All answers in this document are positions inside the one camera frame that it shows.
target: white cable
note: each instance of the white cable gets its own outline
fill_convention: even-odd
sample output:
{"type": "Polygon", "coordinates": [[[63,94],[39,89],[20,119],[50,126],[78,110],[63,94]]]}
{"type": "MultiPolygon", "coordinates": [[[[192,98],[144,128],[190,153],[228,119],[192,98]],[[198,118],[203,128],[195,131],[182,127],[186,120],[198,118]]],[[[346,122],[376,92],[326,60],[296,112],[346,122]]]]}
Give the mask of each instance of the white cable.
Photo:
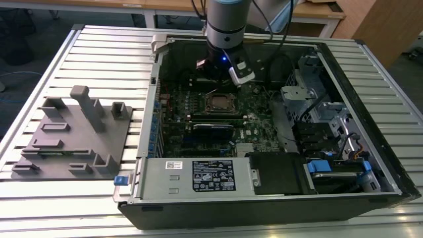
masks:
{"type": "Polygon", "coordinates": [[[3,75],[0,75],[0,78],[4,77],[4,76],[8,76],[11,74],[19,74],[19,73],[30,73],[30,74],[36,74],[39,76],[43,76],[43,74],[38,73],[38,72],[32,72],[32,71],[18,71],[18,72],[11,72],[11,73],[5,73],[3,75]]]}

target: cpu socket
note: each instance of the cpu socket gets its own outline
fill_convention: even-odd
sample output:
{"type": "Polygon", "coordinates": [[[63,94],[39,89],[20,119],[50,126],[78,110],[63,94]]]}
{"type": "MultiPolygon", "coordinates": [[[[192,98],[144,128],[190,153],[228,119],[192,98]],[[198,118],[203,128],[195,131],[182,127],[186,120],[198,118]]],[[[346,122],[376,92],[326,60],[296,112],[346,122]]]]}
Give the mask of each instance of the cpu socket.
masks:
{"type": "Polygon", "coordinates": [[[206,113],[235,114],[235,96],[232,94],[210,94],[206,96],[206,113]]]}

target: motherboard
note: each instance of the motherboard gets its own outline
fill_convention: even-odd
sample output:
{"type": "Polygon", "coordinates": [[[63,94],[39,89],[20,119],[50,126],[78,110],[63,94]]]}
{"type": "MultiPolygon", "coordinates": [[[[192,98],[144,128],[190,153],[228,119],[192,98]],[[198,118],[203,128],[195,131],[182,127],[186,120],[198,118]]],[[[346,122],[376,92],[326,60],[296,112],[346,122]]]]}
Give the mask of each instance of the motherboard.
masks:
{"type": "Polygon", "coordinates": [[[160,102],[164,157],[243,156],[236,145],[280,151],[270,95],[260,85],[220,93],[163,84],[160,102]]]}

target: power supply label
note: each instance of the power supply label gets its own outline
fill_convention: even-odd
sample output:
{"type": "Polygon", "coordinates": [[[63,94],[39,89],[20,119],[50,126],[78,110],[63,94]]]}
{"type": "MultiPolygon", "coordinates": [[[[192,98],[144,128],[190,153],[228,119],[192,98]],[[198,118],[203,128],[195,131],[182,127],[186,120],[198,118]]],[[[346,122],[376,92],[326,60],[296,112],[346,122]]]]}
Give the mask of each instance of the power supply label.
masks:
{"type": "Polygon", "coordinates": [[[192,161],[192,189],[195,192],[235,191],[232,161],[192,161]]]}

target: slotted metal surface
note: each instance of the slotted metal surface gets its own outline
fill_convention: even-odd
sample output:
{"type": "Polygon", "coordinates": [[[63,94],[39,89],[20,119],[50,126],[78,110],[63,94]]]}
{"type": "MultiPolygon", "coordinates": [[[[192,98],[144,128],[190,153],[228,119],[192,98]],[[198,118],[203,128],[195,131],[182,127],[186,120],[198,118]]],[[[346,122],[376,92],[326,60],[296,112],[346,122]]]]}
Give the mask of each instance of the slotted metal surface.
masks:
{"type": "MultiPolygon", "coordinates": [[[[4,138],[0,160],[0,237],[376,237],[422,236],[423,199],[392,209],[379,209],[346,222],[255,226],[203,230],[139,231],[118,210],[112,200],[112,181],[15,182],[11,168],[22,148],[44,116],[38,107],[47,96],[64,97],[67,104],[74,85],[87,85],[90,95],[103,105],[124,101],[135,108],[127,137],[122,171],[135,167],[136,147],[146,106],[151,37],[156,33],[200,35],[196,31],[172,31],[104,26],[86,26],[71,32],[47,70],[39,94],[27,103],[4,138]]],[[[264,35],[250,35],[266,38],[264,35]]],[[[366,47],[352,40],[288,37],[291,41],[324,42],[346,71],[351,84],[392,146],[404,168],[423,192],[423,122],[396,83],[366,47]]],[[[120,189],[130,194],[130,187],[120,189]]]]}

